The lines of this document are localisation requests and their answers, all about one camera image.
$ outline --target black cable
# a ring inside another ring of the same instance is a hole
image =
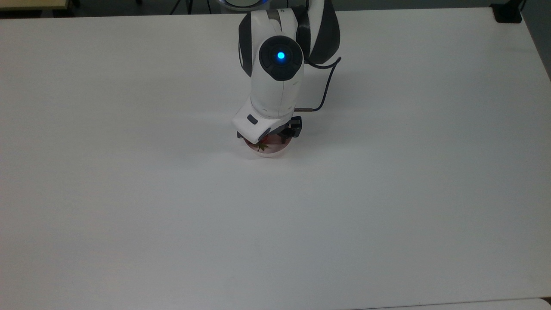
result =
[[[325,91],[323,92],[323,98],[321,98],[320,106],[318,106],[315,109],[312,108],[295,108],[295,112],[316,112],[323,107],[323,104],[325,103],[325,97],[327,96],[327,91],[329,90],[329,84],[331,83],[331,77],[333,76],[333,72],[335,71],[335,68],[337,68],[337,65],[339,62],[341,62],[341,57],[337,58],[334,63],[330,64],[329,66],[318,66],[315,63],[311,63],[308,59],[305,59],[305,63],[308,65],[316,68],[316,69],[329,69],[331,68],[331,72],[329,73],[329,77],[327,78],[327,84],[325,84]]]
[[[170,15],[172,15],[172,14],[174,13],[174,11],[176,10],[176,8],[178,7],[178,4],[180,4],[180,1],[182,1],[182,0],[176,1],[176,4],[175,4],[174,7],[172,8],[172,11],[170,11]]]

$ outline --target black object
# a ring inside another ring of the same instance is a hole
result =
[[[258,123],[258,120],[255,119],[255,117],[252,116],[251,114],[249,114],[249,115],[247,116],[247,119],[248,119],[249,122],[251,122],[253,125],[256,125],[256,124]]]
[[[276,81],[288,81],[302,65],[300,46],[291,38],[277,35],[264,41],[258,51],[260,65]]]
[[[277,135],[281,137],[281,143],[284,144],[289,138],[298,138],[300,131],[302,130],[302,117],[293,116],[285,128],[281,130]]]
[[[509,0],[505,4],[491,4],[490,8],[494,12],[495,21],[505,24],[519,24],[522,21],[520,11],[524,8],[526,0],[524,0],[522,8],[519,10],[518,7],[522,2],[523,0]]]

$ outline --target table surface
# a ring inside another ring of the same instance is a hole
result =
[[[527,299],[400,307],[399,310],[551,310],[551,305],[542,299]]]
[[[525,24],[338,17],[325,106],[273,159],[230,122],[241,15],[0,20],[0,308],[551,296],[551,83]]]

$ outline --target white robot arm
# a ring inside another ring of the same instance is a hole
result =
[[[239,26],[239,59],[251,77],[252,88],[232,120],[238,136],[255,144],[287,128],[305,61],[326,62],[339,43],[337,16],[330,0],[247,14]]]

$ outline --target floor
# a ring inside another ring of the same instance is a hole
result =
[[[213,14],[220,13],[218,0],[195,0],[192,14],[208,14],[207,1],[210,3]],[[143,0],[143,4],[138,5],[135,0],[80,0],[80,7],[71,6],[70,14],[76,17],[168,15],[176,2],[177,0]],[[333,0],[336,10],[488,7],[491,3],[504,2],[505,0]],[[304,0],[289,0],[291,6],[303,3]],[[286,5],[287,0],[271,2],[272,8],[281,8]],[[174,14],[187,14],[186,0],[180,2]],[[547,74],[551,78],[551,1],[527,0],[522,14]],[[66,15],[66,12],[51,10],[0,12],[0,18],[52,18]]]

